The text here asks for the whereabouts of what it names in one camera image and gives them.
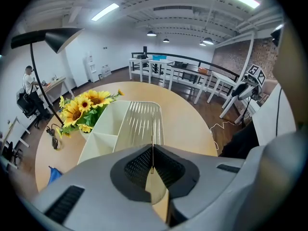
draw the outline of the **yellow flower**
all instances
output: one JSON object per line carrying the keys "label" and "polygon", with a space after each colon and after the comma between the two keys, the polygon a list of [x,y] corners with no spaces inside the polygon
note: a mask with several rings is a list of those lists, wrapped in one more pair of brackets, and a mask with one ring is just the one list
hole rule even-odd
{"label": "yellow flower", "polygon": [[59,130],[58,128],[56,128],[56,131],[58,132],[58,134],[60,135],[60,139],[62,139],[62,131]]}
{"label": "yellow flower", "polygon": [[103,107],[104,104],[110,104],[111,102],[113,102],[113,99],[107,98],[109,96],[110,96],[110,92],[100,91],[96,98],[91,99],[91,101],[93,102],[92,107],[93,108],[96,108],[97,106]]}
{"label": "yellow flower", "polygon": [[72,136],[69,133],[63,133],[65,136],[71,138]]}
{"label": "yellow flower", "polygon": [[64,112],[64,116],[66,116],[64,127],[75,125],[75,123],[81,118],[83,112],[79,110],[78,104],[74,100],[72,100],[66,108],[67,111]]}
{"label": "yellow flower", "polygon": [[91,102],[90,99],[84,96],[78,98],[79,111],[81,112],[90,111],[91,105],[93,105],[93,102]]}
{"label": "yellow flower", "polygon": [[90,133],[93,127],[90,127],[86,124],[79,124],[79,129],[85,133]]}
{"label": "yellow flower", "polygon": [[120,95],[120,96],[124,96],[124,93],[119,89],[118,90],[118,94]]}
{"label": "yellow flower", "polygon": [[60,108],[64,108],[64,97],[60,97],[60,102],[59,102]]}
{"label": "yellow flower", "polygon": [[89,90],[89,92],[84,92],[81,96],[87,97],[92,102],[93,101],[92,99],[98,97],[98,93],[95,90]]}

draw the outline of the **office chair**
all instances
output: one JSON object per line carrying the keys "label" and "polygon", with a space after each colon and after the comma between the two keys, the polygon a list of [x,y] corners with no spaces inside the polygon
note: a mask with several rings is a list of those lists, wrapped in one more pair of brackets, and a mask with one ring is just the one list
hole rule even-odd
{"label": "office chair", "polygon": [[16,94],[17,105],[23,111],[24,115],[27,118],[30,118],[32,115],[35,115],[36,121],[34,123],[34,127],[39,129],[39,121],[41,120],[41,115],[38,115],[37,107],[30,100],[25,100],[23,98],[24,90],[20,89]]}
{"label": "office chair", "polygon": [[21,154],[19,152],[22,152],[22,150],[17,149],[17,151],[15,151],[13,149],[13,142],[11,142],[9,144],[9,147],[4,147],[3,152],[2,152],[2,156],[7,159],[7,160],[11,160],[11,158],[14,158],[14,164],[17,166],[16,164],[16,159],[20,158],[21,159]]}

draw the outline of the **white plastic container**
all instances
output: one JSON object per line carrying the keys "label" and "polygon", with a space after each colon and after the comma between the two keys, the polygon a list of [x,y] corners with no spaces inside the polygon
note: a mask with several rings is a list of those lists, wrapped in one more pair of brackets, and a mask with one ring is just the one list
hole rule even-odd
{"label": "white plastic container", "polygon": [[116,101],[106,107],[82,150],[78,164],[101,155],[152,143],[164,144],[161,108],[154,102]]}

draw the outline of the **person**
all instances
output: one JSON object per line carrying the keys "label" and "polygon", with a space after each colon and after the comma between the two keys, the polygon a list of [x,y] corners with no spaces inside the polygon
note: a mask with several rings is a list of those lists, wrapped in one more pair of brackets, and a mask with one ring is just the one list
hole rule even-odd
{"label": "person", "polygon": [[30,76],[31,73],[32,73],[32,67],[27,66],[24,77],[23,77],[24,90],[29,95],[31,100],[34,102],[41,116],[44,119],[48,119],[50,115],[45,110],[43,101],[39,98],[38,93],[37,93],[36,85],[38,85],[38,82],[35,81],[34,78]]}

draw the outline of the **black mesh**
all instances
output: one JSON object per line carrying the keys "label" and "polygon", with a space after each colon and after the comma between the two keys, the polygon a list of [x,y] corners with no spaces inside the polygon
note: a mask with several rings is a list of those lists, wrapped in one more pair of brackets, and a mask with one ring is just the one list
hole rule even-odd
{"label": "black mesh", "polygon": [[138,157],[128,162],[124,168],[127,178],[137,186],[145,189],[146,179],[152,166],[152,149],[149,148]]}
{"label": "black mesh", "polygon": [[185,167],[182,164],[156,148],[154,148],[154,166],[167,188],[185,174]]}

